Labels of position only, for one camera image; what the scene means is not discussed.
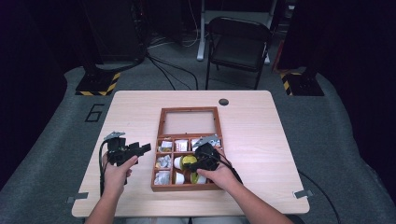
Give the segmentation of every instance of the yellow and black hazard tape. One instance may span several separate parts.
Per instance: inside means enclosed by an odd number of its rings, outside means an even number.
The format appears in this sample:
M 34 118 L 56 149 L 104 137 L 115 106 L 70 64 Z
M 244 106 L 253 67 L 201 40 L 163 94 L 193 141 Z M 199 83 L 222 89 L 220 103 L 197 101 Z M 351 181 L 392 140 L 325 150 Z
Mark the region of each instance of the yellow and black hazard tape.
M 292 74 L 292 75 L 296 75 L 296 76 L 300 76 L 301 75 L 301 73 L 288 73 L 288 74 Z M 288 80 L 286 79 L 286 74 L 285 73 L 281 73 L 280 74 L 280 78 L 282 78 L 283 87 L 285 88 L 286 94 L 287 95 L 293 95 L 293 92 L 290 89 L 290 84 L 289 84 Z
M 120 73 L 114 75 L 113 79 L 111 80 L 110 86 L 107 88 L 106 91 L 76 91 L 76 95 L 85 95 L 85 96 L 109 95 L 116 88 L 116 84 L 119 78 L 120 78 Z

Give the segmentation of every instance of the tape on table corner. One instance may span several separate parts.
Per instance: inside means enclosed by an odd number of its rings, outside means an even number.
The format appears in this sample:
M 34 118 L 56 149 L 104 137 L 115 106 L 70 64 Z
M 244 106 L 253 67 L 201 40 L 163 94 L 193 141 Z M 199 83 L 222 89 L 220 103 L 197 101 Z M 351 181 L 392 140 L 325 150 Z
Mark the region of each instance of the tape on table corner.
M 73 203 L 75 200 L 87 199 L 87 198 L 88 198 L 88 192 L 78 193 L 74 197 L 67 197 L 65 203 Z
M 311 196 L 314 196 L 314 193 L 310 189 L 307 189 L 307 190 L 303 189 L 298 192 L 293 192 L 293 195 L 296 199 L 299 199 L 299 198 L 303 198 L 303 197 L 309 198 Z

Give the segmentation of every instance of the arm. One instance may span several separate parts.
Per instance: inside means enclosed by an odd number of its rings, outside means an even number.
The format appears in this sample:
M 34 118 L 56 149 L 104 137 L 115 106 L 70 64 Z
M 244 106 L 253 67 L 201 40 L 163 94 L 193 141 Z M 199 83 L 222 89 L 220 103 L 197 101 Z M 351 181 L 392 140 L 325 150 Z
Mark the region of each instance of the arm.
M 131 175 L 131 167 L 137 162 L 137 157 L 133 156 L 120 167 L 107 163 L 107 154 L 103 157 L 105 171 L 105 190 L 99 202 L 93 208 L 87 218 L 87 224 L 113 223 L 116 214 L 117 203 L 124 189 L 125 176 Z
M 221 149 L 216 148 L 216 150 L 224 156 Z M 221 163 L 216 171 L 198 169 L 197 173 L 211 179 L 217 186 L 226 190 L 241 207 L 250 223 L 292 223 L 274 207 L 239 183 L 224 164 Z

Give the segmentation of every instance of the gray carpet floor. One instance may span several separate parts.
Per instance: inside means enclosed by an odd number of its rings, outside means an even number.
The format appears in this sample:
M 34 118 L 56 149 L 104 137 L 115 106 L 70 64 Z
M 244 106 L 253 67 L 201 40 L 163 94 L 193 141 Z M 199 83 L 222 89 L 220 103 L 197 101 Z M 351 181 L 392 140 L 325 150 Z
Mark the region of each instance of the gray carpet floor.
M 279 38 L 270 50 L 274 59 Z M 205 87 L 206 60 L 196 61 L 198 43 L 189 48 L 176 44 L 150 48 L 159 57 L 193 72 L 199 89 Z M 323 97 L 288 96 L 279 74 L 266 65 L 260 90 L 273 94 L 282 125 L 299 170 L 316 181 L 332 200 L 342 223 L 396 223 L 396 208 L 380 180 L 360 157 L 352 137 L 347 112 L 332 84 L 323 76 L 317 80 Z M 106 68 L 124 65 L 113 63 Z M 166 67 L 177 79 L 195 87 L 188 73 Z M 241 72 L 220 68 L 231 78 Z M 97 136 L 106 118 L 114 94 L 109 96 L 77 96 L 75 88 L 84 75 L 82 68 L 65 74 L 68 88 L 45 131 L 30 153 L 0 192 L 0 223 L 81 223 L 71 215 L 69 196 L 78 193 L 92 155 Z M 170 77 L 178 90 L 187 87 Z M 253 84 L 247 78 L 247 84 Z M 210 81 L 210 90 L 245 90 L 246 88 Z M 122 72 L 115 91 L 172 90 L 171 85 L 149 60 Z M 85 122 L 95 104 L 103 113 L 98 122 Z M 310 211 L 300 215 L 305 223 L 337 223 L 334 211 L 325 196 L 304 176 L 304 187 L 315 195 L 308 199 Z

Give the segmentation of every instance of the table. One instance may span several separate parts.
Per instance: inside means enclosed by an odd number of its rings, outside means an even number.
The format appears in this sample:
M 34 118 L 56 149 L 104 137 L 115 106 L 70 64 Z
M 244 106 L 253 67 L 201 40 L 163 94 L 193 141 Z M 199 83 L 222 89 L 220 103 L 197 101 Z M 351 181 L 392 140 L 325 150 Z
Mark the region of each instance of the table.
M 229 100 L 226 106 L 219 99 Z M 116 217 L 212 217 L 243 215 L 224 190 L 153 192 L 150 188 L 155 141 L 163 107 L 217 106 L 227 158 L 245 186 L 284 214 L 308 212 L 286 135 L 269 91 L 118 91 L 92 153 L 76 200 L 75 217 L 87 217 L 99 200 L 99 146 L 113 131 L 125 132 L 126 144 L 151 143 L 139 158 L 120 197 Z
M 273 0 L 271 10 L 268 13 L 265 12 L 237 12 L 237 11 L 213 11 L 205 9 L 205 0 L 201 0 L 201 35 L 197 53 L 197 60 L 202 61 L 205 54 L 205 23 L 209 23 L 212 19 L 217 16 L 225 16 L 236 18 L 240 20 L 256 21 L 260 23 L 266 23 L 265 25 L 270 28 L 272 18 L 274 16 L 275 7 L 277 0 Z

